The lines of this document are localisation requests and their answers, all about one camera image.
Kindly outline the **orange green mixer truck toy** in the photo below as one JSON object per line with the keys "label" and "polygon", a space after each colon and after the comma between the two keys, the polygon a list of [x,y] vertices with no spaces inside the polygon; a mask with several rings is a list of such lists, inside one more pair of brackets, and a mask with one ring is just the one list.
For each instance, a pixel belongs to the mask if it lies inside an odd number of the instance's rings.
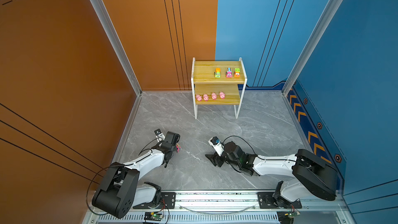
{"label": "orange green mixer truck toy", "polygon": [[221,69],[220,68],[216,68],[215,69],[215,78],[220,78],[221,77]]}

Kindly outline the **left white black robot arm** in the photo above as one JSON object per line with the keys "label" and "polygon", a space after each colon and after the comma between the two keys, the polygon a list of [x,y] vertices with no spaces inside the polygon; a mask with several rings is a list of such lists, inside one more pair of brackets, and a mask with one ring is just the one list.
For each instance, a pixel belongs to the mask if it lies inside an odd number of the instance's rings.
{"label": "left white black robot arm", "polygon": [[140,184],[139,181],[153,169],[168,165],[178,150],[180,135],[174,132],[163,134],[159,129],[155,134],[157,143],[145,149],[145,154],[127,163],[114,162],[106,168],[91,200],[92,206],[119,219],[132,207],[167,207],[160,186],[148,181]]}

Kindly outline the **white frame wooden shelf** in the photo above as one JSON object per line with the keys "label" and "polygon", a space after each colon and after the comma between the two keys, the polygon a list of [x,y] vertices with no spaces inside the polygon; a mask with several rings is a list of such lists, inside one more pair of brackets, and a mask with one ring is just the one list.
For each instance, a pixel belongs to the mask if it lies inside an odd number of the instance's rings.
{"label": "white frame wooden shelf", "polygon": [[[226,78],[227,68],[230,67],[233,73],[232,78]],[[221,77],[215,78],[215,69],[221,69]],[[240,78],[234,77],[234,69],[240,69]],[[201,61],[193,58],[191,70],[191,87],[194,107],[194,117],[198,117],[199,105],[232,105],[234,106],[235,118],[238,118],[245,89],[247,86],[247,74],[243,59],[237,61]],[[220,98],[220,91],[224,92],[225,99]],[[213,100],[211,94],[215,93],[217,99]],[[198,101],[195,97],[199,94],[202,101]],[[203,100],[203,95],[207,94],[209,100]]]}

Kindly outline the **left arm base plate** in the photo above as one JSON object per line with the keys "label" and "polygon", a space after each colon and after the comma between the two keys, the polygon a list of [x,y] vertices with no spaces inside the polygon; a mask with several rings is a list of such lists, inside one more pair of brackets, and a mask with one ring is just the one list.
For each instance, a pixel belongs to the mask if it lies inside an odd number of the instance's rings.
{"label": "left arm base plate", "polygon": [[161,192],[156,193],[153,200],[148,203],[142,203],[133,207],[133,209],[161,209],[165,207],[166,209],[174,209],[176,203],[176,193],[175,192]]}

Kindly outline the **green orange dump truck toy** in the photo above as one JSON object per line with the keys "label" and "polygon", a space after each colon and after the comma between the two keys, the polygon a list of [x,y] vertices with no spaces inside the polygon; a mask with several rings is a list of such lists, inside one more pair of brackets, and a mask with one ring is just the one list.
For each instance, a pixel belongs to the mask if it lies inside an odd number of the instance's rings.
{"label": "green orange dump truck toy", "polygon": [[240,78],[240,69],[239,68],[235,68],[234,69],[234,77],[235,78]]}

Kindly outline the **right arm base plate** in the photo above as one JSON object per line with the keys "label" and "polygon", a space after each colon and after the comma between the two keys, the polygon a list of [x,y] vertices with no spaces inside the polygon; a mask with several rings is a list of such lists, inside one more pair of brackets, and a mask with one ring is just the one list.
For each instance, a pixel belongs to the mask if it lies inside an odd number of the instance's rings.
{"label": "right arm base plate", "polygon": [[260,209],[274,209],[274,208],[283,208],[283,209],[301,209],[302,205],[300,200],[296,200],[294,202],[289,202],[282,197],[276,198],[274,197],[273,192],[258,192],[258,203]]}

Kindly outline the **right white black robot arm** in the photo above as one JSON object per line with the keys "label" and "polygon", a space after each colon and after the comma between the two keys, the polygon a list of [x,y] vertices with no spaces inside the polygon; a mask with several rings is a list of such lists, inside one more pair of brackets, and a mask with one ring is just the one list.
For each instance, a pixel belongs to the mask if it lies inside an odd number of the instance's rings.
{"label": "right white black robot arm", "polygon": [[206,158],[216,167],[226,163],[236,172],[248,176],[289,177],[289,180],[278,183],[272,195],[276,207],[291,207],[300,198],[310,195],[326,201],[336,199],[337,169],[306,149],[288,156],[267,157],[245,153],[234,142],[225,144],[216,136],[208,143],[215,153]]}

